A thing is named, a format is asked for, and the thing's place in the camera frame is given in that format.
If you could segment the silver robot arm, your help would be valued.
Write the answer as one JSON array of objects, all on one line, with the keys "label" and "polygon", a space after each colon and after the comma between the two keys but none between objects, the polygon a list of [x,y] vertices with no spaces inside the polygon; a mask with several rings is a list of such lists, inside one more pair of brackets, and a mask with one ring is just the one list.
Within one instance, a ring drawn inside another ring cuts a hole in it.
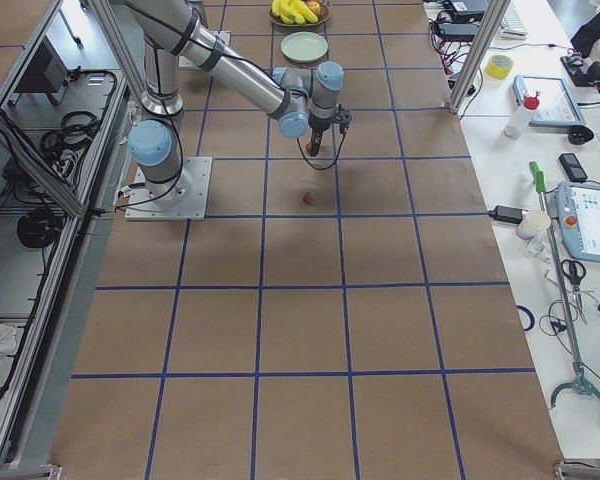
[{"label": "silver robot arm", "polygon": [[127,1],[125,3],[156,46],[241,94],[278,123],[281,135],[300,138],[311,133],[308,154],[317,156],[323,133],[332,125],[345,136],[352,120],[339,103],[344,70],[334,61],[314,69],[276,67],[267,73],[227,46],[207,29],[198,13],[184,1]]},{"label": "silver robot arm", "polygon": [[176,202],[186,192],[179,140],[179,60],[149,36],[144,37],[143,119],[131,129],[129,150],[144,175],[151,199]]}]

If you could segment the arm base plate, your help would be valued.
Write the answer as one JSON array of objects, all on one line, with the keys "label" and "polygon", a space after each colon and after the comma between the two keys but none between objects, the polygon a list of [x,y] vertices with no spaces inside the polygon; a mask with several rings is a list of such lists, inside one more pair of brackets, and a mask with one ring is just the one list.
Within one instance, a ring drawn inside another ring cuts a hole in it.
[{"label": "arm base plate", "polygon": [[130,193],[129,221],[203,220],[209,194],[212,157],[186,157],[184,171],[176,187],[161,199],[157,186],[148,183]]}]

